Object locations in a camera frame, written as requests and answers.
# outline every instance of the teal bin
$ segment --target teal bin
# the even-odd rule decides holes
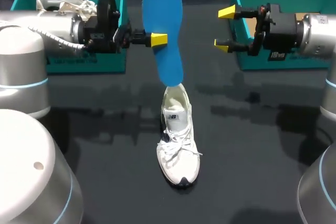
[[[301,15],[305,13],[336,14],[335,0],[231,0],[232,5],[252,8],[267,3],[279,4],[281,11],[284,13],[297,13]],[[251,36],[249,26],[253,26],[251,20],[230,20],[233,39],[244,44],[251,43],[253,41],[254,30]],[[270,51],[263,48],[258,57],[248,56],[245,52],[237,53],[241,70],[327,68],[330,64],[328,61],[302,57],[296,53],[281,55],[281,59],[277,61],[270,61],[269,57]]]
[[[115,0],[119,7],[119,26],[128,22],[126,0]],[[11,10],[35,10],[36,0],[14,0]],[[93,54],[84,58],[56,58],[48,56],[48,73],[124,73],[126,50],[120,54]]]

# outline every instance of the shoe insole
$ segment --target shoe insole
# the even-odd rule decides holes
[[[168,36],[166,46],[153,48],[160,80],[168,87],[177,86],[183,81],[178,48],[182,12],[182,0],[142,0],[142,21],[145,31]]]
[[[180,103],[177,99],[175,98],[170,98],[168,101],[168,109],[169,110],[177,110],[177,111],[183,111],[184,108],[182,106],[182,103]]]

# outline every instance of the black table surface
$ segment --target black table surface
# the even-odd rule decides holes
[[[187,190],[171,188],[158,165],[165,87],[150,50],[131,46],[125,75],[49,78],[55,134],[70,140],[66,158],[85,199],[84,224],[301,223],[298,182],[336,133],[319,114],[327,72],[240,71],[235,55],[213,46],[230,38],[217,18],[228,3],[183,0],[183,83],[203,153]],[[127,4],[141,28],[141,0]]]

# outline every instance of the shoelace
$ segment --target shoelace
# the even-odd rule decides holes
[[[97,13],[97,5],[93,1],[83,0],[84,2],[78,7],[82,10],[88,10],[90,14]]]
[[[170,161],[180,150],[202,155],[202,153],[196,152],[191,148],[190,131],[191,126],[180,132],[170,132],[168,129],[164,131],[171,140],[168,143],[159,143],[158,145],[161,145],[165,154],[170,157],[167,161]]]
[[[82,0],[82,1],[83,3],[81,3],[80,5],[75,5],[73,3],[67,3],[67,2],[64,3],[74,6],[77,11],[83,12],[83,10],[85,10],[88,12],[89,15],[97,14],[97,5],[95,4],[95,2],[89,0]]]

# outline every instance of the white sneaker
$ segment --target white sneaker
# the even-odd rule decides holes
[[[56,7],[56,12],[78,13],[84,21],[97,15],[96,4],[89,0],[36,0],[37,10],[47,10],[51,7]]]
[[[162,136],[156,149],[166,178],[178,186],[189,186],[200,169],[200,155],[194,141],[192,109],[182,84],[167,87],[161,110]]]

